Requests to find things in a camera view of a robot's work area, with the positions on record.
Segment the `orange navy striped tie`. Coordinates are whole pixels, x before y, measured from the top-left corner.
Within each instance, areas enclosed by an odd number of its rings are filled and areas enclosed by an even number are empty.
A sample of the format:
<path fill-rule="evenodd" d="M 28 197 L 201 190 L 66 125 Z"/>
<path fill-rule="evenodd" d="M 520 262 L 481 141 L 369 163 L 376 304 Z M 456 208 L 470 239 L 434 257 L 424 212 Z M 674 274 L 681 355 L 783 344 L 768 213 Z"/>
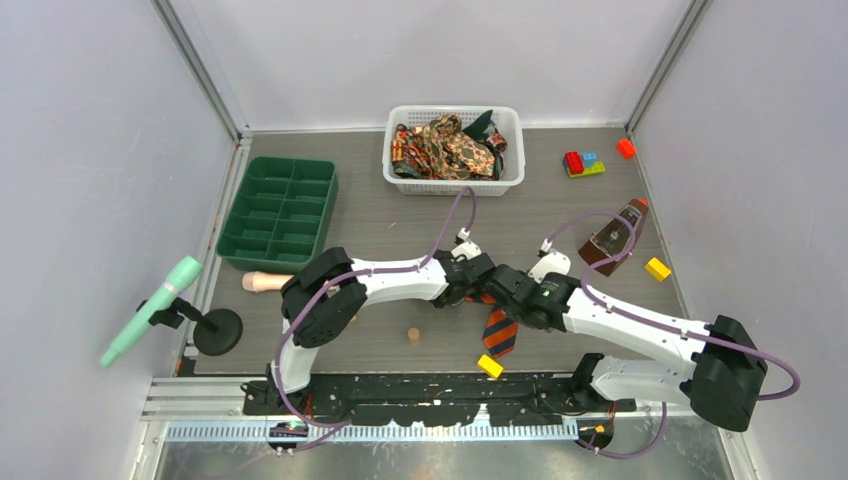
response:
<path fill-rule="evenodd" d="M 488 354 L 494 359 L 509 354 L 515 347 L 518 323 L 508 317 L 488 294 L 468 295 L 465 300 L 491 308 L 482 334 L 482 343 Z"/>

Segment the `brown wooden metronome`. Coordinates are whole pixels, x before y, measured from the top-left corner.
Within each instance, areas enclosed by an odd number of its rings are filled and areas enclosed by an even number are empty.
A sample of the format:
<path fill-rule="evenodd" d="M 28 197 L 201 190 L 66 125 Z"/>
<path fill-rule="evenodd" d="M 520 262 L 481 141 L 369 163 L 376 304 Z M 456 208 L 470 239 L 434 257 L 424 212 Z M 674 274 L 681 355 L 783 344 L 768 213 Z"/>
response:
<path fill-rule="evenodd" d="M 623 206 L 618 215 L 634 227 L 635 242 L 642 234 L 646 219 L 649 216 L 649 205 L 645 198 L 634 198 Z M 607 260 L 620 254 L 630 238 L 630 230 L 619 220 L 610 219 L 578 250 L 578 255 L 587 265 L 601 260 Z"/>

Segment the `white plastic basket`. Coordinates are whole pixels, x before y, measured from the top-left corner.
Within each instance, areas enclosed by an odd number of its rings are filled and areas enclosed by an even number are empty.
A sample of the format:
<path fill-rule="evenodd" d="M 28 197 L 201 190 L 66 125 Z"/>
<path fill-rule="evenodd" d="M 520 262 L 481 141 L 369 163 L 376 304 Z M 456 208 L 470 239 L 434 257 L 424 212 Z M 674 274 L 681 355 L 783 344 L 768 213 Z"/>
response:
<path fill-rule="evenodd" d="M 452 195 L 468 186 L 502 196 L 525 177 L 522 127 L 503 106 L 404 105 L 389 113 L 384 179 L 409 195 Z"/>

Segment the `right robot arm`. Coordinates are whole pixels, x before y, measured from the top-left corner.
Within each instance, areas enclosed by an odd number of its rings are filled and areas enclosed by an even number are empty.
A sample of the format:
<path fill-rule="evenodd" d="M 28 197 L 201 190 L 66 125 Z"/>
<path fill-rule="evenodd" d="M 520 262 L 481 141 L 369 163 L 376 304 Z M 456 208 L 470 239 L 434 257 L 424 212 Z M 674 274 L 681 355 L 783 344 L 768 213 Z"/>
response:
<path fill-rule="evenodd" d="M 579 408 L 665 402 L 688 406 L 725 430 L 748 429 L 768 367 L 737 320 L 680 319 L 620 301 L 565 273 L 537 276 L 507 265 L 493 271 L 483 291 L 524 326 L 592 336 L 640 354 L 638 360 L 585 354 L 570 384 Z"/>

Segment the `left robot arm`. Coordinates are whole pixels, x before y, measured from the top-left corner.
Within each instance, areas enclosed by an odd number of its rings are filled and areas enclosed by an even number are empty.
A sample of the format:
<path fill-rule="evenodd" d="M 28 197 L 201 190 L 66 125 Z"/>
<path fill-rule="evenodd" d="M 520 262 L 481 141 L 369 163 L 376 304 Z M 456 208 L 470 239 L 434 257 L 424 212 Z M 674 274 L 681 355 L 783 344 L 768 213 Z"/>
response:
<path fill-rule="evenodd" d="M 351 258 L 331 248 L 281 289 L 283 334 L 270 363 L 268 400 L 280 412 L 298 412 L 307 398 L 319 349 L 335 340 L 365 307 L 421 300 L 441 309 L 480 293 L 495 270 L 475 244 L 400 261 Z"/>

